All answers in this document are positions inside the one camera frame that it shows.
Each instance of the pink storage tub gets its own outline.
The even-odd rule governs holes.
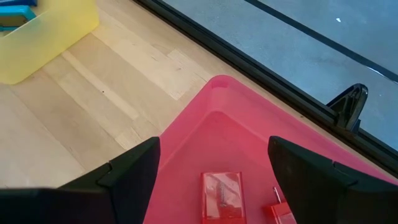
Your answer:
[[[261,207],[277,203],[273,186],[281,192],[267,155],[270,136],[395,182],[237,80],[219,75],[160,136],[159,173],[145,224],[201,223],[200,174],[225,171],[242,172],[248,224],[266,223]]]

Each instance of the red pencil sharpener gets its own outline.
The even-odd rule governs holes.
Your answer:
[[[264,207],[267,224],[296,224],[287,202]]]
[[[201,179],[202,224],[246,224],[242,173],[203,173]]]

